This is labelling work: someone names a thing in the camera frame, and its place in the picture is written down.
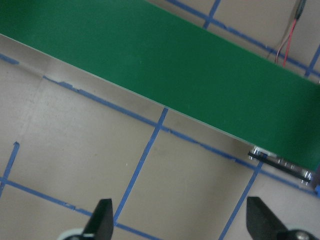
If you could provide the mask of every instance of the green board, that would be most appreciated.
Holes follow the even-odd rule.
[[[320,86],[142,0],[3,0],[0,33],[302,167]]]

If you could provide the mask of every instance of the metal screw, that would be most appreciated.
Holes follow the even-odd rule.
[[[298,240],[309,240],[309,235],[304,231],[297,231],[295,233],[296,239]]]

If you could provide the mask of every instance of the beige floor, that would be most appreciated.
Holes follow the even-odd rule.
[[[172,3],[153,2],[199,26],[205,22]],[[207,15],[214,3],[181,2]],[[222,0],[214,17],[274,47],[293,6],[291,0],[246,4]],[[320,24],[307,24],[319,21],[315,17],[319,7],[316,0],[307,3],[292,40],[291,57],[306,66],[320,42],[316,29]],[[268,55],[214,25],[208,30]],[[308,37],[308,31],[319,34]],[[222,239],[222,232],[226,240],[247,240],[247,191],[249,196],[261,197],[289,228],[320,237],[320,199],[286,184],[298,186],[298,181],[265,165],[255,178],[257,162],[247,158],[252,146],[172,110],[164,116],[164,107],[157,103],[1,35],[0,54],[20,62],[13,65],[0,60],[0,176],[14,142],[20,144],[0,198],[1,240],[56,239],[63,231],[83,227],[89,219],[86,213],[101,198],[112,198],[116,213],[126,193],[114,240],[215,240]],[[288,67],[304,74],[296,66]],[[320,70],[318,63],[315,69]],[[124,114],[43,76],[130,112]],[[161,116],[165,118],[157,132]],[[128,192],[152,136],[154,143]]]

